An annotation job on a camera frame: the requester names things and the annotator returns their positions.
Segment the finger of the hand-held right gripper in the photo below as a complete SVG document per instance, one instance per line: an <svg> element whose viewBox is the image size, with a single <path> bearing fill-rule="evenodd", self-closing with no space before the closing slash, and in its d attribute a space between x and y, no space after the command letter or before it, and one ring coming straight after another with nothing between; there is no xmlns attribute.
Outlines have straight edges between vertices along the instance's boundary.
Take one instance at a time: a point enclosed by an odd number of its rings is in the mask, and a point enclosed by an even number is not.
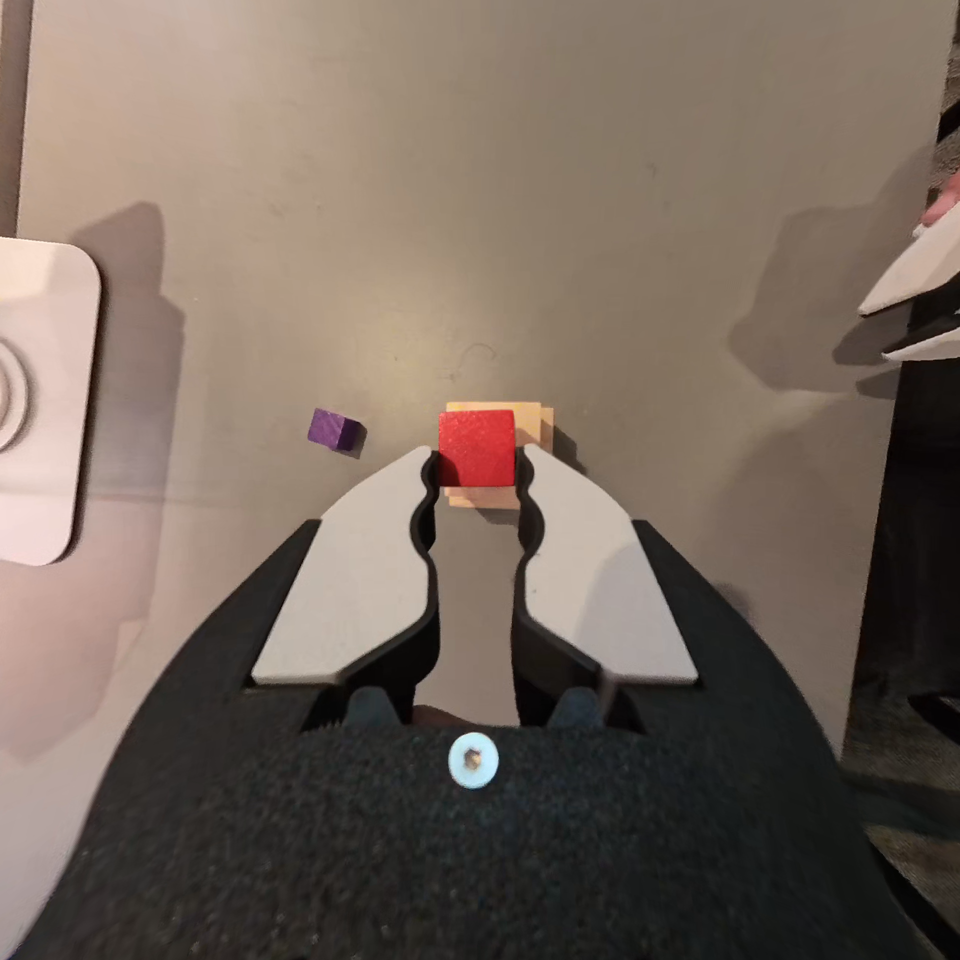
<svg viewBox="0 0 960 960"><path fill-rule="evenodd" d="M919 225L911 243L884 271L858 307L862 317L911 301L950 282L959 273L959 222Z"/></svg>
<svg viewBox="0 0 960 960"><path fill-rule="evenodd" d="M886 346L882 357L890 363L937 362L959 358L959 312L943 314L908 331Z"/></svg>

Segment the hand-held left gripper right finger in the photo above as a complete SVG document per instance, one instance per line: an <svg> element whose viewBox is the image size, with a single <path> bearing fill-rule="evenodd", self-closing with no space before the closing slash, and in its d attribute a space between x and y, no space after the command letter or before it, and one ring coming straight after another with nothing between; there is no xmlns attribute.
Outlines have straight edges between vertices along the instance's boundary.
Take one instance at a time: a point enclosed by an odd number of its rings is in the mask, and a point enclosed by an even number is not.
<svg viewBox="0 0 960 960"><path fill-rule="evenodd" d="M529 443L516 457L514 678L553 700L573 688L691 687L699 673L628 512Z"/></svg>

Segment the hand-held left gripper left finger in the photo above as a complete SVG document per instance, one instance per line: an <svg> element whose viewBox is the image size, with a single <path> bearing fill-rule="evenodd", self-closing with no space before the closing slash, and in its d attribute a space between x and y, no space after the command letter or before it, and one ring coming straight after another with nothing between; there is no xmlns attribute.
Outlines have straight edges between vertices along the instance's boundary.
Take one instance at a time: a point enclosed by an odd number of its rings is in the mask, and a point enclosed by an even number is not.
<svg viewBox="0 0 960 960"><path fill-rule="evenodd" d="M252 667L259 687L381 687L412 700L440 652L436 461L415 447L324 512Z"/></svg>

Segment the natural wooden cube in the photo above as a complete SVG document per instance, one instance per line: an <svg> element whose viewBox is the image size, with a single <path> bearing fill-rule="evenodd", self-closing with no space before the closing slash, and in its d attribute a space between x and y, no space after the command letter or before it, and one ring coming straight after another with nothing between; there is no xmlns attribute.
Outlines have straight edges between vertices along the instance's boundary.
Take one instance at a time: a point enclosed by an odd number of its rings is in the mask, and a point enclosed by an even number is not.
<svg viewBox="0 0 960 960"><path fill-rule="evenodd" d="M450 401L447 411L510 410L515 426L515 463L517 452L527 446L537 446L547 453L554 451L555 412L538 402L521 401ZM489 510L518 510L521 507L516 492L517 465L514 484L506 487L442 487L452 506Z"/></svg>

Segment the purple wooden cube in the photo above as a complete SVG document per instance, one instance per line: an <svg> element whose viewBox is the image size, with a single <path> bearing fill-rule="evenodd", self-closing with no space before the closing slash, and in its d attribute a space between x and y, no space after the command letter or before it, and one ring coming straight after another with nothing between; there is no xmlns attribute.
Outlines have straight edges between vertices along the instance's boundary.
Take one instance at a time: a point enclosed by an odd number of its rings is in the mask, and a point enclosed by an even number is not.
<svg viewBox="0 0 960 960"><path fill-rule="evenodd" d="M306 433L308 442L353 458L360 456L366 438L361 421L320 407L314 409Z"/></svg>

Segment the red wooden cube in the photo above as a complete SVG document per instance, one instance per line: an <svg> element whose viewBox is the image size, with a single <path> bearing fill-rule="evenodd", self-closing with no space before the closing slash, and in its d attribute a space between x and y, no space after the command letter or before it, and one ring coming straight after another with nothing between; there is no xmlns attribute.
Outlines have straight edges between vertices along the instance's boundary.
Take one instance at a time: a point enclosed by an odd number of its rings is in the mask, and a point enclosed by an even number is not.
<svg viewBox="0 0 960 960"><path fill-rule="evenodd" d="M516 426L510 410L438 415L438 483L445 488L514 486Z"/></svg>

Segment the person's right hand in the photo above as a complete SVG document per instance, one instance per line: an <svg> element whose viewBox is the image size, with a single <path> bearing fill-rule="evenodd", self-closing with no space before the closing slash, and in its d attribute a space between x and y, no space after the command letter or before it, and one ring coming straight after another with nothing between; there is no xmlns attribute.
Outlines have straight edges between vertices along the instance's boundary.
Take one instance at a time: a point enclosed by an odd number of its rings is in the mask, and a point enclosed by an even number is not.
<svg viewBox="0 0 960 960"><path fill-rule="evenodd" d="M923 212L919 225L929 228L959 204L960 173L957 169L942 184L938 195Z"/></svg>

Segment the white square board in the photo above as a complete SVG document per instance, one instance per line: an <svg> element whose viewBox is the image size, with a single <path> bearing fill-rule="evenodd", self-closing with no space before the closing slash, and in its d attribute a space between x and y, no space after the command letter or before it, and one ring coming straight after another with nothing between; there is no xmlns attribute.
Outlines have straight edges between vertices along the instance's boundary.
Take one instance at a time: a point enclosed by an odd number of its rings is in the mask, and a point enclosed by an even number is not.
<svg viewBox="0 0 960 960"><path fill-rule="evenodd" d="M102 281L78 246L1 240L1 557L57 562L73 538Z"/></svg>

